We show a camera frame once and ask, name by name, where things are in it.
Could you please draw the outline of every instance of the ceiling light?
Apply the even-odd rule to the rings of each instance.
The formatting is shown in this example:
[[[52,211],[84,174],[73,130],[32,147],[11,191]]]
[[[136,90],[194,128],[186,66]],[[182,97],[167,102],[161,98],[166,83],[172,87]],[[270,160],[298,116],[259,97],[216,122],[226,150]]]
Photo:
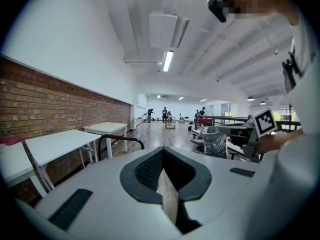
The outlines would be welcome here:
[[[166,52],[164,67],[163,67],[164,72],[168,72],[173,55],[174,55],[174,52],[172,50],[169,50]]]

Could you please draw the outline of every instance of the cart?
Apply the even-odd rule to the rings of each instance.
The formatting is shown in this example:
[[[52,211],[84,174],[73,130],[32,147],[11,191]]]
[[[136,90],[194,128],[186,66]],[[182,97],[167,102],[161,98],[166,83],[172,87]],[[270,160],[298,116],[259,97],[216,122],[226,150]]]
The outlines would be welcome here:
[[[175,129],[176,128],[176,117],[172,115],[167,115],[165,118],[165,126],[166,129]]]

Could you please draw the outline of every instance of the fluorescent light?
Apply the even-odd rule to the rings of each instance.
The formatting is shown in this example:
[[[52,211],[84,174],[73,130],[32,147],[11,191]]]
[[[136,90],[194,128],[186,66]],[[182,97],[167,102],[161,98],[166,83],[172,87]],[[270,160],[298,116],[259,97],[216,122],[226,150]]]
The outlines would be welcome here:
[[[164,67],[163,67],[164,72],[168,72],[173,55],[174,55],[174,52],[172,50],[169,50],[166,52]]]

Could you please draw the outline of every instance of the person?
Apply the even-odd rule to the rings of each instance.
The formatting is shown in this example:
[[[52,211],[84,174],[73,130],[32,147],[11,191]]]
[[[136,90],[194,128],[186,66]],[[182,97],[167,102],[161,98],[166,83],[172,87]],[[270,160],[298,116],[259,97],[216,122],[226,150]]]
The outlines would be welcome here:
[[[292,78],[285,77],[285,86],[288,100],[295,109],[302,128],[287,134],[263,136],[258,142],[257,152],[266,153],[279,150],[303,134],[318,134],[320,121],[317,116],[320,114],[320,105],[318,102],[311,101],[319,100],[320,46],[308,20],[291,0],[228,0],[228,2],[234,8],[239,9],[241,14],[257,16],[271,13],[281,14],[287,19],[293,35],[291,62],[295,61],[295,63],[291,64],[295,66],[294,74],[292,74],[294,81]]]
[[[172,122],[172,117],[171,117],[172,114],[171,114],[171,111],[168,112],[168,115],[167,115],[167,116],[168,116],[168,121],[169,121],[169,122]]]
[[[200,116],[203,116],[203,115],[206,113],[206,112],[205,112],[205,109],[206,109],[206,108],[203,106],[202,109],[201,109],[200,112],[199,112],[199,115],[200,115]]]
[[[148,118],[147,118],[147,122],[151,123],[151,114],[154,113],[154,109],[150,108],[148,109]]]
[[[167,113],[168,113],[168,110],[166,107],[164,107],[164,109],[162,110],[162,123],[165,122],[165,119],[167,118]]]

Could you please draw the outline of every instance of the brick wall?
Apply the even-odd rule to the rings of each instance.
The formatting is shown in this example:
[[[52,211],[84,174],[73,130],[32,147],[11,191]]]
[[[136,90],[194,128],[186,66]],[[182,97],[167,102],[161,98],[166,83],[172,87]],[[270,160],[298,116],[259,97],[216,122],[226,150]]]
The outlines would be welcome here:
[[[83,130],[84,126],[103,122],[130,123],[130,104],[4,58],[0,58],[0,100],[1,139],[25,140],[71,129]],[[22,143],[33,163],[25,142]],[[50,162],[46,171],[55,184],[80,165],[79,152],[74,151]],[[15,197],[28,203],[39,197],[30,180],[11,190]]]

